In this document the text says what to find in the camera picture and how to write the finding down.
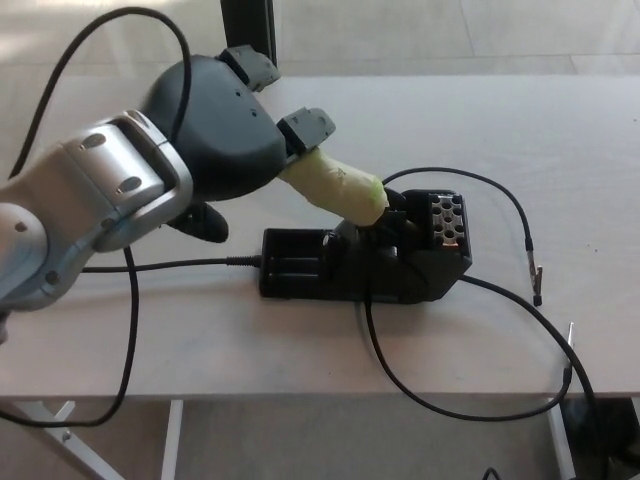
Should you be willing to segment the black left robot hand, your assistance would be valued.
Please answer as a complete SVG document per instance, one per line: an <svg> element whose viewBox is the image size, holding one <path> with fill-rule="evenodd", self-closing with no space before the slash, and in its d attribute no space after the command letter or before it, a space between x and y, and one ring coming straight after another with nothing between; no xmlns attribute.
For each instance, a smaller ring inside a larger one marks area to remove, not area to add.
<svg viewBox="0 0 640 480"><path fill-rule="evenodd" d="M181 128L170 140L193 180L189 207L169 221L197 239L223 243L229 227L213 201L245 196L274 180L289 164L335 131L319 108L301 108L274 121L255 95L280 73L249 45L216 57L191 58L191 89Z"/></svg>

